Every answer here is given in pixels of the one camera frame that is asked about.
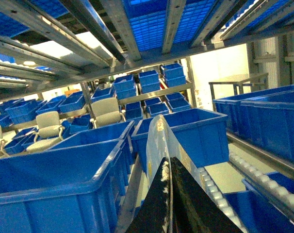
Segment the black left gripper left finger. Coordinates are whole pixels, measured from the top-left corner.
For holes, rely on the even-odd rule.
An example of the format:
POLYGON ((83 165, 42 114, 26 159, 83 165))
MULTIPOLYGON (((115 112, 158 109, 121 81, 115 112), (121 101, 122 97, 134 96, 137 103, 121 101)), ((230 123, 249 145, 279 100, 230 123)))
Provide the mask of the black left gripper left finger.
POLYGON ((128 233, 166 233, 169 229, 170 178, 169 162, 166 158, 155 173, 146 198, 127 228, 128 233))

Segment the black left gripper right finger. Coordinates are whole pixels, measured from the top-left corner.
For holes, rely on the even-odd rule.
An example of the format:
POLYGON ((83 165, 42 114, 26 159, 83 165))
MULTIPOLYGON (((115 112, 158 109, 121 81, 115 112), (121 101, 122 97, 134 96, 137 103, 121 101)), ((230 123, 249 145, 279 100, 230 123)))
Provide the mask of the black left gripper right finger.
POLYGON ((170 159, 173 210, 181 233, 240 233, 177 157, 170 159))

